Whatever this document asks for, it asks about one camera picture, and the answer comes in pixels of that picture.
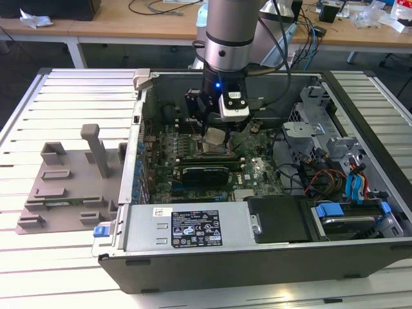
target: gray 3d printed part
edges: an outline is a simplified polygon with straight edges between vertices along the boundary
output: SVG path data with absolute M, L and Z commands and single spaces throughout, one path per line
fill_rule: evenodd
M 45 143 L 44 162 L 15 228 L 18 234 L 92 230 L 116 218 L 127 144 L 104 149 L 96 124 L 84 125 L 91 150 Z

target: black cable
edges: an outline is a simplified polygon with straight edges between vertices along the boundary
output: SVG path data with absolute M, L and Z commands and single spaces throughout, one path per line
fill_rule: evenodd
M 284 171 L 277 169 L 276 172 L 278 172 L 279 174 L 282 174 L 283 176 L 285 176 L 286 178 L 288 178 L 289 180 L 297 183 L 298 185 L 300 185 L 302 188 L 305 188 L 305 185 L 303 183 L 301 183 L 299 180 L 296 180 L 295 178 L 293 178 L 293 176 L 289 176 L 287 175 Z
M 279 11 L 279 8 L 277 7 L 277 2 L 276 0 L 272 0 L 275 9 L 276 9 L 276 14 L 277 17 L 279 19 L 279 24 L 280 24 L 280 29 L 282 32 L 282 37 L 283 37 L 283 44 L 285 47 L 285 52 L 282 51 L 282 49 L 280 48 L 279 43 L 277 42 L 276 38 L 274 37 L 274 35 L 272 34 L 272 32 L 269 30 L 269 28 L 267 27 L 267 25 L 265 25 L 265 23 L 261 20 L 261 18 L 259 17 L 259 22 L 261 23 L 262 27 L 267 31 L 267 33 L 269 34 L 269 36 L 271 37 L 271 39 L 275 42 L 276 47 L 279 48 L 279 52 L 283 58 L 283 61 L 285 63 L 285 68 L 286 68 L 286 73 L 288 75 L 288 79 L 286 82 L 286 87 L 284 88 L 284 90 L 281 92 L 281 94 L 274 99 L 273 101 L 269 102 L 269 103 L 264 103 L 263 107 L 265 106 L 269 106 L 273 103 L 276 103 L 277 101 L 279 101 L 280 99 L 282 99 L 289 91 L 290 86 L 292 85 L 292 74 L 290 73 L 290 68 L 289 68 L 289 64 L 288 64 L 288 42 L 286 39 L 286 33 L 285 33 L 285 27 L 283 26 L 283 20 L 282 20 L 282 15 L 281 12 Z
M 178 6 L 177 8 L 171 8 L 170 10 L 161 11 L 161 12 L 158 12 L 158 13 L 145 13 L 145 12 L 139 12 L 139 11 L 136 11 L 136 10 L 132 9 L 132 8 L 131 8 L 131 5 L 132 5 L 135 1 L 136 1 L 136 0 L 132 0 L 132 1 L 129 3 L 129 6 L 128 6 L 129 10 L 132 11 L 133 13 L 136 13 L 136 14 L 139 14 L 139 15 L 162 15 L 162 14 L 166 14 L 166 13 L 168 13 L 168 12 L 172 12 L 172 11 L 178 10 L 178 9 L 180 9 L 180 8 L 185 8 L 186 6 L 189 6 L 189 5 L 195 5 L 196 3 L 200 3 L 200 2 L 202 2 L 203 0 L 198 0 L 198 1 L 193 2 L 193 3 L 187 3 L 186 5 L 181 5 L 181 6 Z M 153 1 L 152 3 L 149 4 L 149 7 L 152 8 L 152 5 L 154 5 L 155 3 L 158 3 L 158 2 L 162 2 L 162 1 L 163 1 L 163 0 Z
M 308 46 L 309 42 L 311 42 L 309 46 L 312 45 L 312 40 L 311 40 L 311 38 L 312 38 L 312 30 L 311 30 L 311 28 L 310 28 L 310 24 L 311 24 L 312 22 L 309 20 L 309 18 L 306 17 L 306 15 L 304 14 L 304 10 L 303 10 L 302 8 L 301 8 L 301 11 L 302 11 L 302 14 L 299 15 L 299 16 L 303 17 L 303 19 L 304 19 L 304 21 L 305 21 L 305 23 L 303 23 L 303 24 L 306 26 L 306 30 L 307 30 L 307 32 L 308 32 L 308 35 L 307 35 L 307 38 L 306 38 L 306 43 L 304 44 L 303 48 L 301 48 L 301 49 L 299 50 L 299 53 L 298 53 L 298 55 L 297 55 L 297 57 L 296 57 L 296 60 L 292 63 L 291 68 L 293 68 L 293 67 L 295 66 L 295 64 L 296 64 L 296 65 L 299 65 L 299 62 L 302 60 L 301 56 L 302 56 L 303 53 L 306 52 L 306 53 L 305 53 L 305 56 L 304 56 L 303 58 L 305 58 L 305 57 L 308 55 L 308 52 L 309 52 L 309 51 L 306 50 L 306 47 Z
M 402 94 L 402 92 L 405 90 L 406 86 L 412 81 L 412 76 L 406 81 L 406 83 L 402 86 L 402 88 L 399 90 L 397 98 Z
M 256 70 L 256 71 L 248 72 L 247 73 L 248 76 L 261 76 L 261 75 L 275 73 L 275 72 L 279 71 L 285 65 L 285 63 L 288 62 L 288 58 L 285 57 L 285 54 L 283 53 L 282 47 L 279 45 L 279 42 L 277 41 L 277 39 L 274 37 L 274 35 L 270 31 L 270 29 L 267 27 L 267 25 L 263 22 L 262 18 L 258 17 L 258 19 L 259 19 L 259 23 L 262 25 L 263 29 L 265 29 L 266 33 L 270 36 L 270 38 L 275 43 L 276 48 L 279 50 L 279 53 L 281 54 L 281 57 L 282 57 L 282 61 L 274 68 L 267 68 L 267 69 L 263 69 L 263 70 Z
M 8 33 L 6 32 L 6 30 L 5 30 L 2 26 L 0 26 L 0 29 L 4 32 L 5 35 L 8 36 L 8 38 L 9 38 L 10 40 L 12 40 L 14 43 L 17 44 L 17 42 L 15 41 L 15 39 L 13 39 L 13 37 L 12 37 L 10 34 L 8 34 Z M 40 66 L 39 66 L 38 63 L 32 58 L 32 56 L 30 55 L 30 53 L 29 53 L 28 51 L 26 51 L 26 50 L 25 50 L 23 47 L 21 47 L 21 46 L 20 46 L 20 49 L 27 55 L 27 57 L 30 59 L 30 62 L 31 62 L 32 64 L 34 64 L 38 69 L 40 69 Z
M 238 145 L 236 145 L 235 147 L 233 147 L 230 151 L 235 151 L 237 148 L 239 148 L 239 146 L 240 145 L 242 145 L 244 142 L 246 142 L 249 138 L 251 138 L 252 137 L 252 135 L 249 135 L 249 137 L 248 138 L 246 138 L 246 139 L 244 139 L 244 140 L 242 140 Z
M 161 11 L 161 10 L 157 10 L 157 9 L 155 9 L 155 8 L 152 8 L 153 3 L 149 3 L 149 4 L 145 3 L 145 5 L 146 5 L 146 7 L 147 7 L 151 12 L 153 12 L 153 13 L 162 13 L 162 12 L 163 12 L 163 11 Z M 165 14 L 165 15 L 183 16 L 183 13 L 181 13 L 181 12 L 175 12 L 175 11 L 166 12 L 166 13 L 162 13 L 162 14 Z
M 295 176 L 299 176 L 299 174 L 298 173 L 295 173 L 295 174 L 293 174 L 292 175 L 292 178 L 293 177 L 295 177 Z M 292 194 L 292 190 L 294 189 L 293 187 L 292 187 L 292 179 L 290 180 L 290 183 L 289 183 L 289 187 L 290 187 L 290 189 L 289 189 L 289 195 L 291 195 Z
M 281 165 L 279 165 L 277 168 L 280 168 L 282 166 L 292 166 L 293 168 L 297 169 L 299 166 L 297 164 L 293 164 L 293 163 L 283 163 Z

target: wooden desk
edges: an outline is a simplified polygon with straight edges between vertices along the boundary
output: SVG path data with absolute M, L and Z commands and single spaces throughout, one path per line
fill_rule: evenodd
M 92 22 L 75 21 L 69 29 L 70 35 L 92 37 L 138 37 L 149 39 L 196 38 L 196 19 L 199 5 L 182 8 L 183 16 L 144 16 L 129 10 L 130 0 L 102 0 L 100 10 Z M 136 0 L 132 8 L 138 12 L 151 13 L 146 7 L 147 0 Z M 159 10 L 170 10 L 180 5 L 156 3 Z
M 17 41 L 65 42 L 76 68 L 87 68 L 81 43 L 190 45 L 196 38 L 196 19 L 199 5 L 181 9 L 183 16 L 138 15 L 128 9 L 130 0 L 102 0 L 93 21 L 53 20 L 55 25 L 37 30 L 25 27 L 18 19 L 0 19 L 0 25 Z M 314 0 L 305 0 L 307 4 Z M 133 9 L 150 12 L 145 0 L 136 0 Z M 159 10 L 178 5 L 157 3 Z M 356 29 L 349 19 L 336 18 L 333 24 L 318 21 L 319 15 L 305 12 L 312 22 L 328 31 L 320 45 L 321 50 L 347 52 L 412 53 L 412 35 L 399 34 L 389 26 L 380 29 Z M 290 50 L 306 42 L 306 31 L 298 29 Z M 0 32 L 0 40 L 9 38 Z
M 305 4 L 313 3 L 313 0 L 304 1 Z M 315 14 L 308 8 L 303 6 L 305 15 L 311 20 L 314 26 L 319 26 L 327 29 L 326 35 L 323 38 L 322 45 L 338 45 L 338 46 L 369 46 L 369 47 L 405 47 L 412 49 L 412 35 L 400 34 L 395 29 L 381 25 L 381 28 L 363 28 L 356 29 L 348 18 L 336 17 L 334 23 L 323 23 L 319 21 L 319 14 Z M 306 42 L 306 31 L 302 31 L 303 27 L 299 27 L 295 34 L 294 43 Z

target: floor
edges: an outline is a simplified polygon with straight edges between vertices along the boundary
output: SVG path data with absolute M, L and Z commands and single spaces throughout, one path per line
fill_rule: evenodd
M 8 42 L 10 53 L 0 55 L 0 128 L 19 103 L 39 68 L 72 68 L 65 45 L 43 42 Z M 194 50 L 179 46 L 132 46 L 84 44 L 89 68 L 187 68 L 194 59 Z M 412 75 L 412 58 L 396 55 L 384 68 L 381 53 L 360 53 L 354 64 L 347 64 L 348 53 L 320 51 L 310 70 L 371 70 L 395 95 Z M 400 101 L 412 108 L 412 84 L 401 94 Z

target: desk leg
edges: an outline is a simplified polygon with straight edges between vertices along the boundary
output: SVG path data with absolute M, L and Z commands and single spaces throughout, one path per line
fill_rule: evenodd
M 10 50 L 8 49 L 6 41 L 0 41 L 0 53 L 2 54 L 10 53 Z
M 80 45 L 79 41 L 76 37 L 70 37 L 66 41 L 67 47 L 69 48 L 69 52 L 71 55 L 71 59 L 75 65 L 76 69 L 87 69 L 88 65 L 84 60 L 82 46 Z
M 349 54 L 349 57 L 346 59 L 346 62 L 349 63 L 349 64 L 354 63 L 357 54 L 358 54 L 357 51 L 352 51 L 352 52 Z

